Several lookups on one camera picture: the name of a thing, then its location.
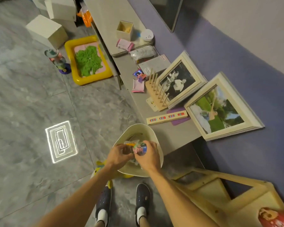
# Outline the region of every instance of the floor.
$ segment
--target floor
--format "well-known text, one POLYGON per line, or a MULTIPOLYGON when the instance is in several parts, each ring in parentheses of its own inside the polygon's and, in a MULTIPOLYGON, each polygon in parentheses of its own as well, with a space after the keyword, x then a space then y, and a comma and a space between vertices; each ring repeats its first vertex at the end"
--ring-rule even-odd
MULTIPOLYGON (((47 48, 25 29, 38 14, 30 0, 0 3, 0 227, 37 222, 86 182, 96 161, 104 160, 125 129, 139 122, 128 90, 120 91, 113 78, 78 86, 49 63, 43 54, 47 48), (66 120, 79 154, 53 164, 44 130, 66 120)), ((92 33, 79 27, 72 37, 92 33)), ((176 162, 200 164, 191 146, 164 161, 169 174, 176 162)), ((135 188, 142 181, 153 191, 151 225, 172 226, 152 181, 137 177, 114 180, 110 226, 135 226, 135 188)), ((94 224, 92 214, 86 226, 94 224)))

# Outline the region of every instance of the purple toy base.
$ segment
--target purple toy base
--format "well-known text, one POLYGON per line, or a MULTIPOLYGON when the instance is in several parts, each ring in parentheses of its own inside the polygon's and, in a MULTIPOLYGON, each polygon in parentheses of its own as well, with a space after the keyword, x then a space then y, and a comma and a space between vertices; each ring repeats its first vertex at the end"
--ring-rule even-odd
POLYGON ((59 69, 59 72, 61 74, 64 74, 64 75, 71 73, 71 65, 70 64, 66 63, 65 64, 65 69, 67 70, 66 72, 62 71, 61 69, 59 69))
MULTIPOLYGON (((174 109, 171 109, 171 110, 168 110, 166 113, 169 114, 169 113, 175 113, 175 112, 178 112, 178 111, 184 111, 185 108, 184 107, 178 107, 178 108, 174 108, 174 109)), ((190 117, 186 117, 186 118, 183 118, 183 119, 176 119, 176 120, 173 120, 171 121, 171 124, 173 126, 176 126, 176 125, 179 125, 180 123, 183 123, 183 122, 186 122, 190 120, 190 117)))

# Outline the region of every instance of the green sand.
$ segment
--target green sand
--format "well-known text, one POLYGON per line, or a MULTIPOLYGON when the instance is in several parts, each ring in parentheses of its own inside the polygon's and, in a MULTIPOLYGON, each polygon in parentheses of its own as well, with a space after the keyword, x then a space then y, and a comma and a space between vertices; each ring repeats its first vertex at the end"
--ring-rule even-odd
POLYGON ((81 76, 90 76, 99 68, 102 68, 101 58, 98 56, 97 48, 95 46, 88 46, 85 50, 80 50, 76 53, 76 61, 78 69, 81 71, 81 76))

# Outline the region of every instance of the wooden block with colored beads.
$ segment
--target wooden block with colored beads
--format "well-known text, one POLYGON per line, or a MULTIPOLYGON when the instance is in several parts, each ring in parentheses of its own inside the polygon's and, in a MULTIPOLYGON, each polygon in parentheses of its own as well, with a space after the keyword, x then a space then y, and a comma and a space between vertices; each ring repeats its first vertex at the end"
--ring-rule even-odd
POLYGON ((158 123, 162 123, 162 122, 169 122, 169 121, 173 121, 176 119, 183 119, 188 117, 187 112, 184 111, 177 111, 175 113, 169 113, 169 114, 165 114, 165 115, 159 115, 159 116, 154 116, 154 117, 150 117, 147 118, 147 124, 148 125, 154 125, 154 124, 158 124, 158 123))

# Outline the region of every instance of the white trash bin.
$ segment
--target white trash bin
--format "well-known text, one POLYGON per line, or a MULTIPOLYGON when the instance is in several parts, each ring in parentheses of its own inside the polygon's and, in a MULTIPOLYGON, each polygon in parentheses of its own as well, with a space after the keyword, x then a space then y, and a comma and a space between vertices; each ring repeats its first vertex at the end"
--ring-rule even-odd
MULTIPOLYGON (((147 125, 137 123, 132 126, 130 126, 126 131, 120 136, 120 138, 115 142, 117 143, 124 143, 125 141, 134 141, 134 140, 140 140, 140 141, 154 141, 157 143, 159 155, 160 155, 160 163, 161 167, 163 165, 163 152, 160 146, 160 143, 156 137, 155 132, 147 125)), ((141 169, 140 165, 135 165, 132 162, 126 163, 124 167, 122 167, 119 172, 122 174, 127 175, 133 175, 138 177, 149 177, 147 172, 143 169, 141 169)))

